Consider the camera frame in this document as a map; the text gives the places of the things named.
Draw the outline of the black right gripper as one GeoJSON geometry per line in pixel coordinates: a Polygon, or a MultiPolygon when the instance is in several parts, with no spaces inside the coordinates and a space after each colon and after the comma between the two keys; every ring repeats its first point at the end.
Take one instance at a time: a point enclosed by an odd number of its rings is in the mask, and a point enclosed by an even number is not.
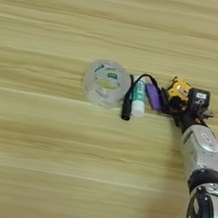
{"type": "Polygon", "coordinates": [[[212,118],[214,113],[199,104],[189,103],[180,97],[169,99],[169,93],[165,88],[161,89],[160,103],[163,114],[173,116],[175,125],[188,129],[192,125],[206,126],[204,120],[212,118]]]}

